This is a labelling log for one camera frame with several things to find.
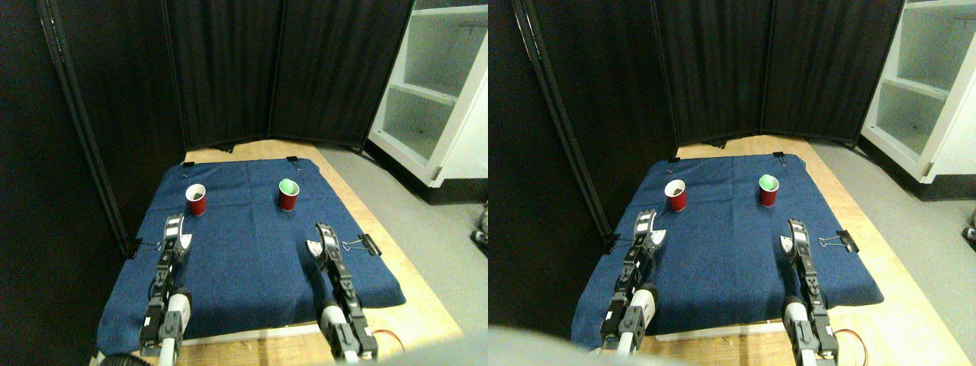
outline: shelf board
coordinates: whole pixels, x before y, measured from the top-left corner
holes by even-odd
[[[401,92],[404,92],[404,93],[409,93],[409,94],[412,94],[412,95],[417,96],[417,97],[426,98],[426,99],[429,99],[429,100],[432,100],[432,101],[435,101],[435,102],[439,102],[439,103],[445,104],[447,106],[454,106],[454,104],[458,102],[458,97],[454,97],[454,96],[451,96],[451,95],[448,95],[448,94],[444,94],[444,93],[440,93],[440,92],[437,92],[437,91],[433,91],[431,89],[424,88],[424,87],[417,86],[417,85],[413,85],[413,84],[407,84],[407,83],[402,83],[402,84],[391,83],[391,84],[389,84],[389,86],[392,89],[396,89],[398,91],[401,91]]]
[[[436,8],[417,10],[413,18],[444,22],[455,26],[488,26],[488,6]]]
[[[884,83],[908,90],[910,92],[919,93],[924,96],[937,99],[939,101],[944,101],[946,97],[949,95],[949,91],[947,90],[939,89],[931,85],[922,84],[917,81],[903,79],[900,77],[885,78]]]
[[[953,10],[956,7],[967,7],[976,5],[976,0],[936,0],[922,1],[917,3],[905,4],[905,11],[918,11],[925,13],[939,13]]]

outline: red cup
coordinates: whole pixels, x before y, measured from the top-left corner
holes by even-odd
[[[189,203],[189,213],[193,216],[203,215],[207,209],[207,188],[197,183],[186,189],[186,202]]]
[[[295,208],[295,200],[299,198],[299,184],[292,180],[284,179],[278,183],[278,206],[282,210],[292,211]]]
[[[773,207],[776,203],[776,192],[780,190],[780,181],[776,177],[769,177],[773,179],[773,186],[771,189],[766,189],[762,184],[759,185],[759,203],[766,207]]]
[[[684,205],[687,203],[687,195],[684,191],[684,181],[682,180],[674,180],[665,185],[665,195],[668,197],[671,209],[675,212],[684,210]]]

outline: wooden table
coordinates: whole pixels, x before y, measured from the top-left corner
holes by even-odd
[[[434,295],[427,282],[417,272],[400,247],[393,242],[383,226],[376,220],[355,192],[343,181],[339,173],[325,160],[325,157],[306,142],[284,142],[268,140],[236,145],[233,153],[212,148],[190,151],[185,161],[197,163],[282,159],[298,156],[318,165],[322,177],[336,191],[352,217],[368,232],[383,251],[383,260],[389,270],[400,282],[400,288],[407,303],[387,308],[367,308],[364,310],[372,329],[387,329],[399,336],[407,349],[428,345],[462,335],[461,328],[444,308],[444,304]],[[313,330],[311,334],[281,336],[291,332],[289,328],[243,332],[242,334],[219,336],[212,341],[221,343],[186,346],[181,348],[180,365],[321,365],[332,362],[332,353],[325,338],[317,332],[315,325],[304,327]],[[381,357],[400,352],[399,344],[387,335],[377,335]]]
[[[834,329],[852,329],[868,346],[873,365],[970,365],[956,339],[891,247],[851,198],[813,147],[803,139],[756,136],[728,142],[724,149],[706,144],[682,147],[681,158],[768,154],[784,151],[806,162],[806,171],[820,188],[840,225],[861,248],[861,260],[884,295],[884,302],[838,306],[828,311]],[[840,365],[864,362],[857,339],[837,335]],[[640,353],[672,357],[705,365],[790,365],[793,352],[786,333],[719,339],[658,342],[644,338]]]

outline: folding screen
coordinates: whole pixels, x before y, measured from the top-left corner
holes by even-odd
[[[2,363],[79,365],[122,260],[39,3],[0,2],[0,14]]]
[[[489,3],[488,322],[569,337],[601,249],[509,1]]]
[[[676,150],[659,37],[648,26],[655,18],[653,3],[525,4],[538,19],[531,25],[549,58],[567,135],[579,147],[581,170],[589,174],[605,233],[611,234],[647,167]]]
[[[412,5],[286,1],[269,135],[361,146]]]
[[[163,1],[187,149],[267,137],[283,1]]]
[[[163,171],[185,155],[162,8],[51,4],[60,15],[61,49],[70,53],[79,112],[91,125],[121,223],[134,239]]]
[[[678,144],[754,134],[772,0],[659,0]]]
[[[854,142],[902,1],[777,1],[761,133]]]

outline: blue felt mat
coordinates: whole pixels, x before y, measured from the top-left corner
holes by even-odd
[[[139,236],[143,242],[158,242],[167,216],[186,215],[183,233],[193,235],[183,279],[193,296],[187,339],[313,321],[318,302],[332,298],[332,286],[315,268],[305,241],[321,240],[315,223],[331,225],[340,240],[349,242],[362,230],[318,167],[306,159],[298,164],[301,170],[278,159],[166,171]],[[292,212],[277,206],[278,182],[285,178],[301,190]],[[189,213],[183,196],[194,183],[207,187],[207,210],[198,218]],[[382,257],[353,250],[343,251],[343,258],[365,307],[406,302]],[[139,349],[149,282],[158,260],[159,253],[150,251],[122,267],[99,326],[102,353]]]
[[[655,254],[658,265],[652,280],[658,286],[660,308],[649,334],[779,319],[786,294],[798,294],[795,271],[779,247],[779,236],[790,236],[790,218],[807,225],[813,262],[830,307],[884,300],[857,253],[817,243],[818,237],[836,236],[842,228],[807,175],[806,164],[795,155],[787,155],[786,163],[784,167],[773,155],[756,155],[682,159],[672,164],[671,174],[667,162],[651,167],[617,225],[622,239],[633,239],[637,213],[656,209],[654,228],[668,231]],[[772,208],[758,203],[763,174],[780,181]],[[679,213],[668,207],[664,194],[671,180],[687,184],[688,205]],[[574,343],[600,346],[600,323],[626,253],[617,249],[596,265],[577,304]]]

